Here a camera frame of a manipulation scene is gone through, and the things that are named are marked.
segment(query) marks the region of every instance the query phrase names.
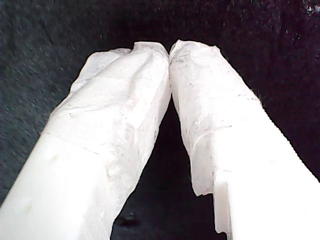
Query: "white block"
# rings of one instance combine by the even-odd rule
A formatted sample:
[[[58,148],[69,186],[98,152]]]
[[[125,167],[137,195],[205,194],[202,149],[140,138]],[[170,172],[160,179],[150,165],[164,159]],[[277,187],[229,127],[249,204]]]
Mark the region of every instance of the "white block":
[[[92,54],[0,208],[0,240],[106,240],[171,97],[155,42]]]
[[[231,240],[320,239],[320,183],[216,46],[176,42],[169,74],[197,196]]]

